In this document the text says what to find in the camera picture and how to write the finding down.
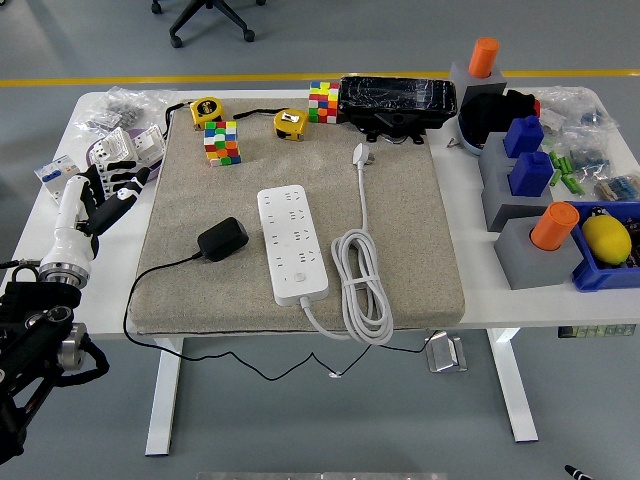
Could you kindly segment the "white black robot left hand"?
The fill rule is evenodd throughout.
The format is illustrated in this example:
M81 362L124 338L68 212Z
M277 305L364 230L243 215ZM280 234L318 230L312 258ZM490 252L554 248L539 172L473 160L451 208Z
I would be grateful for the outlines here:
M150 174L142 167L123 187L105 196L98 168L93 165L67 181L54 226L54 245L41 260L39 275L52 270L90 270L97 255L97 238L119 221L136 203Z

